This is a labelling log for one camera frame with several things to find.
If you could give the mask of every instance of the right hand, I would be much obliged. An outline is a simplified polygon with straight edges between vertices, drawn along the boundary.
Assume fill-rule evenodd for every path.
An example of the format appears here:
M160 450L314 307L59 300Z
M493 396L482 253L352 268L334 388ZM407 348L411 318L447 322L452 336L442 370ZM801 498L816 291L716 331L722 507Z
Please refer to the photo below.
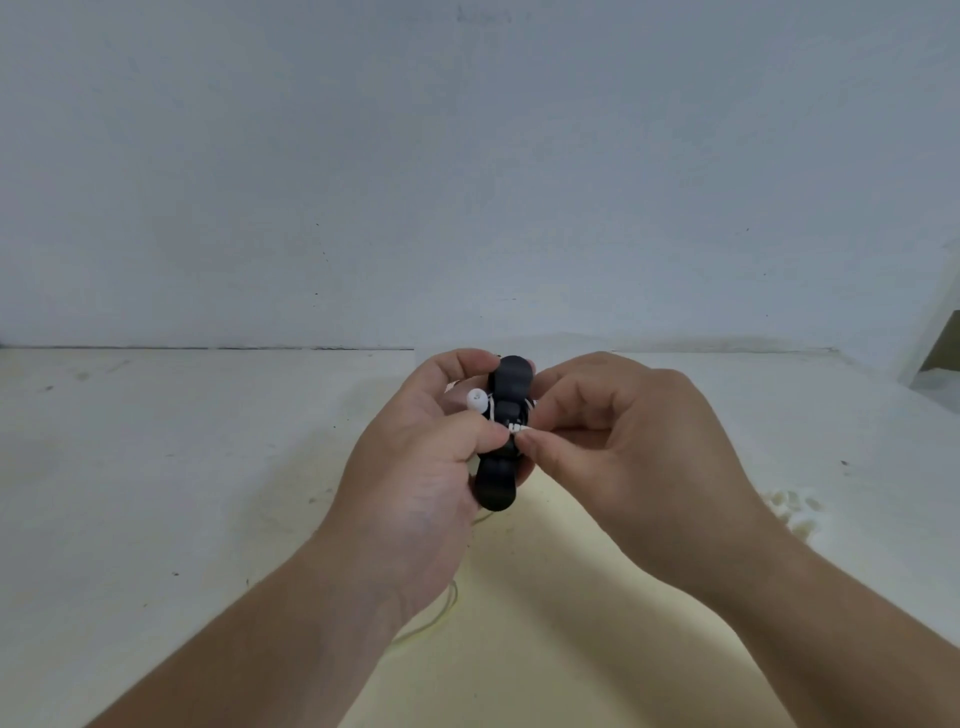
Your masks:
M763 578L789 534L686 376L599 352L541 372L532 395L520 450L635 564L700 598Z

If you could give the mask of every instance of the white wall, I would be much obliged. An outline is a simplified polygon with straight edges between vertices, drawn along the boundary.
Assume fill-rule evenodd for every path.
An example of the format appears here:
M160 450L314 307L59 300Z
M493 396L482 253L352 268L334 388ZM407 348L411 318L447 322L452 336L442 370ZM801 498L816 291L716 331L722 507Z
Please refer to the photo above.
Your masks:
M0 341L776 336L888 366L960 234L960 10L0 7Z

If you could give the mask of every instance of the table surface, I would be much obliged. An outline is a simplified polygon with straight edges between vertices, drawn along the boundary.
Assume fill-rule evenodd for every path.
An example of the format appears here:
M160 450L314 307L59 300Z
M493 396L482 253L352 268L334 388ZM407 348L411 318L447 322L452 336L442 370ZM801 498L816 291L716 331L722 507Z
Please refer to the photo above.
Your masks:
M816 492L819 551L960 642L960 418L836 354L635 357L691 376L758 488ZM413 352L0 350L2 723L84 725L286 558L414 364ZM522 531L526 507L476 546ZM601 566L616 558L597 548ZM456 648L440 636L426 649Z

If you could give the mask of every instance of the forearm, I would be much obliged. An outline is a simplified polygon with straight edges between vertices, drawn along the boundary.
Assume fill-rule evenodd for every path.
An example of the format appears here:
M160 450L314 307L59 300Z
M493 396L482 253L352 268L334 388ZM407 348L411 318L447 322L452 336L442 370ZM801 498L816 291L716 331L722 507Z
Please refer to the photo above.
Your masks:
M334 726L397 624L323 533L98 717L114 726Z
M960 650L787 534L756 547L767 577L708 606L798 725L960 725Z

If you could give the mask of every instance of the white earbud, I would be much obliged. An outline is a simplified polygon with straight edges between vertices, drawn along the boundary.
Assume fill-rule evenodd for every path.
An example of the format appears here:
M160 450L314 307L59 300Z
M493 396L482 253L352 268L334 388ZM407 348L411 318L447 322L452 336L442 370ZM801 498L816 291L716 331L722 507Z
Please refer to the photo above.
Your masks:
M467 392L467 407L481 415L487 411L490 397L482 389L471 389Z

